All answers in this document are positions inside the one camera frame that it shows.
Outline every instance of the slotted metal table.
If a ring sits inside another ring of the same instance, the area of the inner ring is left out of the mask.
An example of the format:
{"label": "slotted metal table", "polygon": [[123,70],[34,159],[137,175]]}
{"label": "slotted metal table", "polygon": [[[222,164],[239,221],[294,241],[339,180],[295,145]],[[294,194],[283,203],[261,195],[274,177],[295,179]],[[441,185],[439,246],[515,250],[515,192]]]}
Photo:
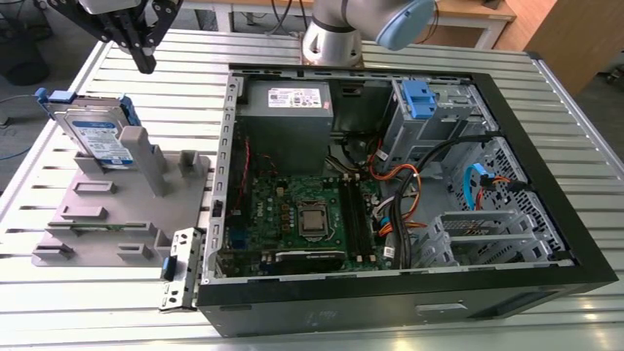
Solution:
{"label": "slotted metal table", "polygon": [[[151,75],[97,44],[70,90],[135,105],[163,151],[217,149],[227,63],[297,64],[297,40],[170,30]],[[491,75],[549,169],[624,279],[624,167],[541,61],[522,53],[363,44],[366,67]],[[90,350],[613,350],[624,344],[624,282],[505,320],[221,339],[198,312],[158,314],[158,268],[39,268],[30,251],[74,172],[74,145],[49,122],[0,198],[0,346]],[[198,223],[207,223],[209,193]]]}

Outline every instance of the green circuit board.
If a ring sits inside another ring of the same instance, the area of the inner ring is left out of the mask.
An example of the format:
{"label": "green circuit board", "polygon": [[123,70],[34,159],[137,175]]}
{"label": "green circuit board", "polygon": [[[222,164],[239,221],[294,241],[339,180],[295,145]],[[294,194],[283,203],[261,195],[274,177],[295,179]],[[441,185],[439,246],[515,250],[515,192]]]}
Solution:
{"label": "green circuit board", "polygon": [[[347,237],[342,224],[342,207],[335,177],[271,177],[259,176],[251,181],[250,216],[245,229],[226,228],[233,250],[238,254],[235,266],[242,276],[262,275],[258,259],[285,251],[347,252]],[[378,197],[375,181],[357,182],[366,211],[370,199]],[[322,209],[323,232],[318,236],[301,235],[305,227],[301,209]],[[377,260],[346,260],[339,271],[370,271],[382,269]]]}

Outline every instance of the hard drive label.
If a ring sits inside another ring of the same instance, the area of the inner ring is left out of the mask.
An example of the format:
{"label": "hard drive label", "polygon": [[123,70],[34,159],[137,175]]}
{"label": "hard drive label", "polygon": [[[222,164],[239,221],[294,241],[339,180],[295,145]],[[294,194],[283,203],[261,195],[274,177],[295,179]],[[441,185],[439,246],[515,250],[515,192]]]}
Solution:
{"label": "hard drive label", "polygon": [[107,168],[126,168],[131,164],[129,151],[117,139],[117,127],[109,122],[71,121],[77,137],[95,159]]}

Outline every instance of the blue cable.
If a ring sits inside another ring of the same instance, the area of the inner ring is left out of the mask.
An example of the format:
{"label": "blue cable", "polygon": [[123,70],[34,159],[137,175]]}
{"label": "blue cable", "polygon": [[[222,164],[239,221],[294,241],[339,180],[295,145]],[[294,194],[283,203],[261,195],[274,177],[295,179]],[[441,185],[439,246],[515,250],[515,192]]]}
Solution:
{"label": "blue cable", "polygon": [[11,159],[13,157],[17,157],[17,156],[19,156],[19,155],[23,155],[29,150],[30,150],[30,148],[26,148],[26,149],[25,149],[23,151],[21,151],[18,154],[14,154],[14,155],[2,157],[2,158],[0,158],[0,161],[3,161],[5,159]]}
{"label": "blue cable", "polygon": [[474,211],[474,200],[471,200],[471,191],[470,191],[470,187],[469,187],[469,179],[471,178],[471,171],[475,170],[477,173],[481,175],[481,176],[486,176],[487,178],[494,178],[494,174],[493,173],[489,173],[483,166],[481,166],[479,163],[474,163],[473,165],[470,165],[466,170],[463,171],[463,183],[462,183],[462,188],[463,188],[463,198],[466,199],[466,205],[467,205],[467,208]]}

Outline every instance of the sticker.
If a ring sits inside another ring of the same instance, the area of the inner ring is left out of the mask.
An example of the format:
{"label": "sticker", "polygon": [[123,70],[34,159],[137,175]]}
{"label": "sticker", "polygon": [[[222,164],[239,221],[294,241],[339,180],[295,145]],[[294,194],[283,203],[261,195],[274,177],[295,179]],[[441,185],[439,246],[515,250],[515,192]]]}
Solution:
{"label": "sticker", "polygon": [[271,88],[269,107],[321,108],[321,90],[307,88]]}
{"label": "sticker", "polygon": [[126,168],[131,164],[129,151],[117,139],[117,127],[110,122],[73,121],[79,141],[90,150],[93,157],[107,168]]}
{"label": "sticker", "polygon": [[385,161],[385,160],[387,159],[387,154],[386,154],[385,152],[382,152],[381,149],[377,150],[377,152],[374,152],[374,155],[377,155],[377,157],[378,157],[382,161]]}
{"label": "sticker", "polygon": [[385,246],[382,248],[382,256],[387,258],[393,258],[393,247]]}

